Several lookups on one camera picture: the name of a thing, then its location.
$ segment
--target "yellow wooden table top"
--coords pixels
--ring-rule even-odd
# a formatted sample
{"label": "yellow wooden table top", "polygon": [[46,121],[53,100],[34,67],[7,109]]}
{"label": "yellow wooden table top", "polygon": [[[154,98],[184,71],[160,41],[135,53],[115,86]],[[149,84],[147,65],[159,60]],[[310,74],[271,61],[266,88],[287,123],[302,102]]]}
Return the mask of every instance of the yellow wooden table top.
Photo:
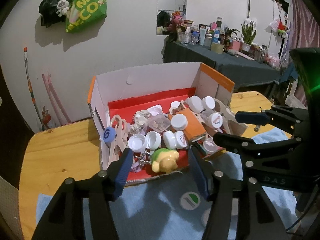
{"label": "yellow wooden table top", "polygon": [[[271,102],[262,94],[249,91],[232,95],[231,110],[260,112],[270,109]],[[255,125],[244,137],[266,132],[272,125]],[[39,193],[54,195],[62,182],[73,177],[88,179],[99,171],[99,135],[93,120],[65,125],[34,135],[25,152],[19,186],[20,221],[25,240],[30,240],[36,228],[36,204]]]}

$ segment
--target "orange and gray pole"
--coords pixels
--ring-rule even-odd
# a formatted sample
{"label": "orange and gray pole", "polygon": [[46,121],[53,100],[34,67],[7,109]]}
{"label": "orange and gray pole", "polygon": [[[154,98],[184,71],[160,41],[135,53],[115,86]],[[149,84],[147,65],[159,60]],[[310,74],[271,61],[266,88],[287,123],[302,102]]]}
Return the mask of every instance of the orange and gray pole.
{"label": "orange and gray pole", "polygon": [[33,105],[35,106],[37,115],[38,115],[38,117],[39,117],[39,120],[40,120],[40,123],[41,123],[41,129],[42,129],[42,131],[44,131],[45,128],[44,128],[44,125],[43,125],[43,122],[42,122],[42,118],[41,118],[41,116],[40,116],[40,113],[39,113],[39,110],[38,110],[38,107],[37,107],[37,104],[36,104],[35,96],[33,95],[32,86],[31,86],[31,81],[30,81],[30,78],[29,78],[27,47],[24,48],[24,65],[25,65],[25,67],[26,67],[28,87],[29,87],[29,92],[30,92],[30,95],[31,95],[31,99],[32,99]]}

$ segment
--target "green tote bag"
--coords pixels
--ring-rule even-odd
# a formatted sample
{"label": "green tote bag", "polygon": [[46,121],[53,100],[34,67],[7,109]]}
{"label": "green tote bag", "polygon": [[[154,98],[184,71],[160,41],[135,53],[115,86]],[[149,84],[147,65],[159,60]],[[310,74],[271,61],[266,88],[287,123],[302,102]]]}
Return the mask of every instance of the green tote bag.
{"label": "green tote bag", "polygon": [[107,0],[73,0],[66,18],[66,32],[75,33],[107,17]]}

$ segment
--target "pink curtain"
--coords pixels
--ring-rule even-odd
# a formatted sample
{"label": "pink curtain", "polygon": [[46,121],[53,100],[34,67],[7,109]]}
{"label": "pink curtain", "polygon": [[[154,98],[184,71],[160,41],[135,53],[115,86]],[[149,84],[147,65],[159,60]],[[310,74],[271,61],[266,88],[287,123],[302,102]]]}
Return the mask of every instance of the pink curtain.
{"label": "pink curtain", "polygon": [[[293,27],[291,49],[295,48],[319,48],[320,26],[312,13],[302,0],[292,0],[293,5]],[[300,85],[294,96],[307,106],[306,95]]]}

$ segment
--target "pink stuffed animal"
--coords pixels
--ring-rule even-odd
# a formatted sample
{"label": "pink stuffed animal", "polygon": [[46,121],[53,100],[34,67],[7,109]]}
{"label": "pink stuffed animal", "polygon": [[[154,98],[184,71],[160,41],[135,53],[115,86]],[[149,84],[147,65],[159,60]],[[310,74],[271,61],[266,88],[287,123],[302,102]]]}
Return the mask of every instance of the pink stuffed animal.
{"label": "pink stuffed animal", "polygon": [[172,13],[173,18],[171,19],[171,24],[168,26],[170,32],[175,33],[177,27],[184,24],[184,19],[180,16],[180,12],[176,11]]}

